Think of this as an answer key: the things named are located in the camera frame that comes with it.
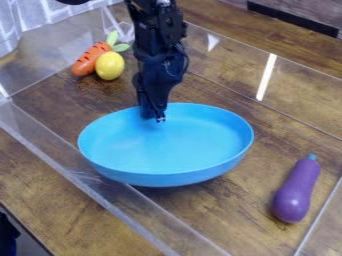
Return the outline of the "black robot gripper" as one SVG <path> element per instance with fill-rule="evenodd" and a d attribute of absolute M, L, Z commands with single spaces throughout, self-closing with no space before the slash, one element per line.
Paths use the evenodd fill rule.
<path fill-rule="evenodd" d="M 167 101 L 171 89 L 183 80 L 188 67 L 188 55 L 183 46 L 175 46 L 156 55 L 133 48 L 137 60 L 137 73 L 132 84 L 136 90 L 140 116 L 155 117 L 156 122 L 165 121 Z"/>

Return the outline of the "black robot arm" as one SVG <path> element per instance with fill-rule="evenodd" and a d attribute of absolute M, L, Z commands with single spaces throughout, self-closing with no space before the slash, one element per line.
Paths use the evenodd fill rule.
<path fill-rule="evenodd" d="M 176 0 L 124 0 L 133 23 L 133 56 L 136 89 L 143 119 L 165 120 L 168 96 L 181 82 L 189 58 L 181 44 L 187 23 Z"/>

